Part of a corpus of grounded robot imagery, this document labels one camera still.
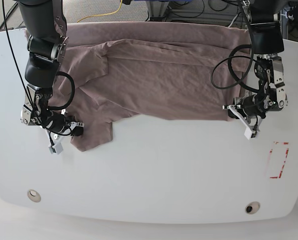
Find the black robot arm image-left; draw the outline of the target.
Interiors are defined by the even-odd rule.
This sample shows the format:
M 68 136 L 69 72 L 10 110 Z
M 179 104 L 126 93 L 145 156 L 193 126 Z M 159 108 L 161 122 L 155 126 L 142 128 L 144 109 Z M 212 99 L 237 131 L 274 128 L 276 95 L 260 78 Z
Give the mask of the black robot arm image-left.
M 50 136 L 79 137 L 84 132 L 83 123 L 65 113 L 75 95 L 74 80 L 68 73 L 60 71 L 68 41 L 63 2 L 19 0 L 17 3 L 29 33 L 29 58 L 24 74 L 28 84 L 21 122 L 27 126 L 39 126 Z M 65 77 L 69 81 L 70 95 L 62 106 L 50 106 L 57 77 Z

